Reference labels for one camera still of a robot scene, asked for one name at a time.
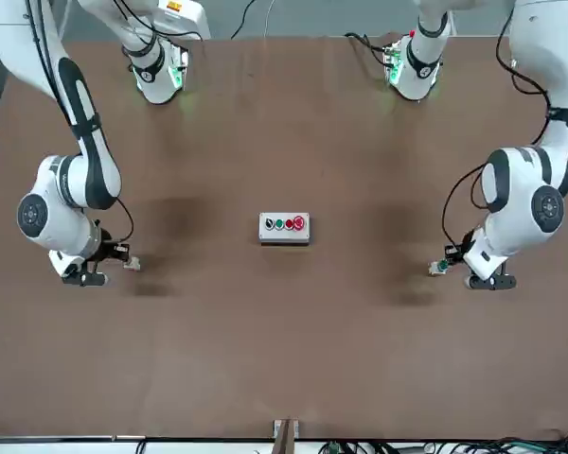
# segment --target brown table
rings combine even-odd
[[[344,39],[192,47],[188,91],[149,105],[115,44],[71,47],[135,219],[140,274],[61,284],[15,210],[59,110],[10,79],[0,105],[0,435],[498,438],[568,430],[567,219],[509,263],[509,292],[440,279],[442,203],[541,126],[494,41],[455,39],[419,105]],[[480,219],[464,186],[449,225]],[[309,211],[308,248],[261,248],[259,211]],[[97,214],[114,235],[115,208]]]

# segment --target red button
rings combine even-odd
[[[305,227],[305,220],[302,216],[297,216],[294,218],[294,229],[295,230],[303,230]]]

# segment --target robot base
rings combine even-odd
[[[185,86],[189,53],[167,40],[160,39],[160,45],[165,51],[165,61],[155,78],[140,71],[133,70],[137,89],[151,104],[166,104],[171,101],[179,90]]]
[[[408,62],[406,48],[410,45],[411,37],[406,35],[401,40],[385,47],[384,62],[385,81],[395,88],[398,93],[409,101],[420,101],[426,97],[437,81],[437,73],[442,65],[440,62],[429,77],[421,79],[415,68]]]

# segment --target cable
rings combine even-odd
[[[126,4],[126,2],[124,0],[119,0],[119,2],[122,4],[122,6],[124,7],[125,10],[127,10],[129,12],[129,14],[132,15],[132,17],[134,19],[137,20],[137,22],[139,22],[142,26],[144,26],[145,28],[148,28],[149,30],[153,31],[154,33],[157,33],[158,35],[162,36],[162,37],[167,37],[167,36],[189,36],[189,35],[195,35],[197,36],[200,41],[204,41],[204,38],[202,37],[202,35],[200,33],[198,33],[197,31],[186,31],[184,33],[168,33],[166,31],[162,31],[162,30],[158,30],[156,27],[154,27],[151,24],[146,24],[145,22],[143,22],[139,16],[137,16],[135,14],[135,12]]]
[[[265,31],[263,32],[263,38],[267,38],[267,29],[269,28],[269,15],[272,12],[272,8],[274,7],[275,0],[272,0],[272,3],[269,4],[269,8],[267,9],[267,14],[265,15]]]
[[[238,36],[238,33],[240,33],[240,30],[242,30],[242,27],[244,26],[244,22],[246,22],[246,13],[248,12],[248,9],[256,1],[257,0],[250,0],[250,2],[248,2],[248,5],[246,5],[246,8],[244,8],[244,13],[242,14],[242,22],[240,23],[240,26],[238,27],[238,29],[236,31],[234,31],[234,34],[231,35],[231,38],[229,38],[230,40],[233,40],[234,38],[236,38]]]
[[[501,268],[501,274],[505,274],[505,264]],[[544,443],[533,442],[516,437],[505,437],[500,440],[490,442],[468,444],[468,448],[466,448],[464,452],[475,454],[478,450],[486,450],[489,454],[509,454],[509,449],[514,446],[546,454],[568,454],[568,434],[555,442]]]
[[[145,452],[145,447],[147,446],[148,441],[143,439],[139,443],[136,444],[136,449],[134,450],[134,454],[143,454]]]
[[[480,177],[482,176],[482,172],[484,171],[484,169],[482,169],[481,172],[479,172],[476,176],[475,179],[473,179],[473,183],[471,184],[471,190],[470,190],[470,198],[471,198],[471,204],[477,208],[478,210],[488,210],[488,207],[485,205],[480,205],[477,201],[475,201],[475,185],[477,184],[477,181],[480,179]]]
[[[364,34],[363,37],[361,37],[360,35],[358,35],[357,33],[353,33],[353,32],[348,32],[345,35],[346,38],[354,38],[356,40],[358,40],[358,42],[360,42],[360,44],[364,45],[365,47],[367,47],[370,50],[370,53],[372,54],[372,56],[375,58],[376,61],[379,62],[379,64],[381,66],[384,66],[385,68],[393,68],[393,65],[390,63],[385,63],[383,60],[381,60],[379,58],[379,56],[377,56],[376,52],[383,52],[384,51],[384,47],[378,47],[377,45],[373,45],[370,40],[368,39],[368,37]]]
[[[65,4],[65,11],[63,12],[63,18],[61,19],[61,24],[59,25],[59,38],[63,38],[65,34],[65,28],[67,27],[67,21],[69,20],[69,12],[72,8],[72,0],[67,0]]]
[[[326,442],[322,445],[320,450],[318,450],[318,454],[324,454],[326,451],[325,449],[330,446],[330,442]]]
[[[524,74],[519,73],[518,71],[513,69],[511,66],[506,64],[503,61],[503,59],[501,59],[501,41],[503,40],[503,35],[505,35],[505,31],[507,30],[507,27],[509,26],[509,23],[511,22],[512,17],[513,17],[513,10],[509,13],[509,17],[507,17],[507,20],[506,20],[505,24],[503,25],[503,29],[501,30],[501,33],[499,34],[499,38],[496,41],[496,52],[495,52],[496,60],[497,60],[497,62],[499,62],[499,64],[501,65],[501,67],[503,69],[505,69],[508,73],[510,73],[512,75],[512,77],[515,77],[517,79],[521,79],[524,82],[529,83],[530,85],[532,85],[537,90],[537,92],[540,95],[542,95],[542,97],[545,100],[546,111],[547,111],[547,114],[548,114],[549,110],[551,109],[551,101],[549,100],[549,95],[547,94],[547,92],[545,90],[543,90],[543,88],[537,82],[535,82],[533,79],[529,78],[528,76],[525,76]],[[519,90],[520,87],[517,87],[517,80],[513,79],[513,81],[516,82],[516,83],[514,83],[514,86],[516,86],[516,88]],[[537,144],[541,140],[542,135],[544,134],[545,130],[547,129],[547,126],[549,126],[549,118],[546,116],[545,122],[542,125],[542,128],[541,128],[541,131],[539,132],[539,135],[537,135],[536,139],[534,139],[531,142],[532,145]]]
[[[541,92],[537,92],[536,90],[534,92],[529,92],[528,90],[525,90],[524,88],[520,87],[518,85],[518,80],[516,79],[515,74],[511,75],[511,83],[513,83],[513,87],[523,95],[540,95],[541,94]]]
[[[128,22],[129,22],[129,18],[128,18],[128,16],[126,15],[126,12],[124,12],[124,9],[122,9],[122,7],[117,3],[116,0],[112,0],[112,3],[115,5],[115,7],[117,8],[117,10],[120,11],[120,14],[122,14],[122,17],[123,17],[124,20],[128,23]],[[139,41],[140,41],[141,43],[143,43],[144,45],[150,45],[149,42],[147,42],[147,41],[145,41],[143,38],[141,38],[141,35],[139,35],[139,34],[136,32],[136,30],[135,30],[134,28],[133,28],[133,33],[134,33],[134,36],[136,36],[136,37],[139,39]]]
[[[468,173],[466,173],[465,175],[463,175],[453,186],[453,189],[451,190],[451,192],[448,194],[448,197],[446,198],[446,201],[444,202],[444,208],[442,208],[442,232],[444,233],[444,235],[446,236],[446,238],[448,238],[448,240],[451,242],[451,244],[454,247],[458,247],[459,245],[457,243],[455,243],[453,241],[453,238],[449,235],[448,231],[446,230],[446,210],[448,209],[448,204],[451,201],[451,198],[453,197],[454,191],[456,190],[456,188],[463,183],[465,180],[467,180],[467,178],[469,178],[471,175],[473,175],[475,172],[478,172],[480,170],[482,170],[484,168],[485,164],[481,164],[478,167],[474,168],[473,170],[470,170]]]
[[[44,26],[44,12],[42,9],[42,0],[37,0],[36,5],[38,6],[38,19],[40,21],[39,28],[40,28],[40,34],[42,35],[43,48],[44,48],[44,53],[42,53],[42,51],[40,50],[40,43],[36,42],[38,56],[40,57],[40,60],[43,62],[43,69],[45,70],[44,74],[48,79],[48,84],[50,85],[50,88],[53,92],[53,96],[55,97],[55,100],[57,101],[57,104],[59,105],[59,108],[61,109],[63,116],[65,117],[67,125],[71,127],[72,124],[71,121],[69,121],[69,115],[67,114],[67,110],[65,109],[65,106],[61,98],[61,94],[59,93],[59,88],[57,87],[57,79],[55,78],[55,72],[53,70],[52,61],[50,59],[50,51],[48,50],[48,40],[46,39],[46,28]],[[33,24],[33,14],[31,11],[31,7],[29,8],[29,22],[32,24],[32,32],[35,41],[38,38],[38,33],[36,32],[35,25]]]
[[[356,446],[356,452],[358,452],[358,449],[360,449],[364,454],[368,454],[368,451],[366,451],[366,449],[359,443],[355,443],[354,445]]]
[[[124,202],[120,199],[120,197],[116,197],[115,201],[117,201],[120,206],[122,208],[124,208],[124,211],[126,212],[126,216],[129,217],[129,222],[131,223],[131,230],[129,231],[129,233],[124,236],[123,238],[120,239],[109,239],[107,241],[105,241],[105,244],[120,244],[123,243],[124,241],[126,241],[127,239],[129,239],[131,236],[133,236],[133,232],[134,232],[134,220],[133,220],[133,216],[131,215],[131,212],[129,211],[129,209],[126,207],[126,205],[124,204]]]

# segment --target green led light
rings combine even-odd
[[[175,88],[181,88],[181,86],[183,85],[183,77],[181,76],[181,71],[176,68],[170,68],[169,74]]]
[[[398,84],[399,74],[401,73],[403,67],[404,67],[404,62],[402,60],[395,63],[395,66],[391,70],[391,78],[389,79],[390,83],[392,83],[393,85]]]

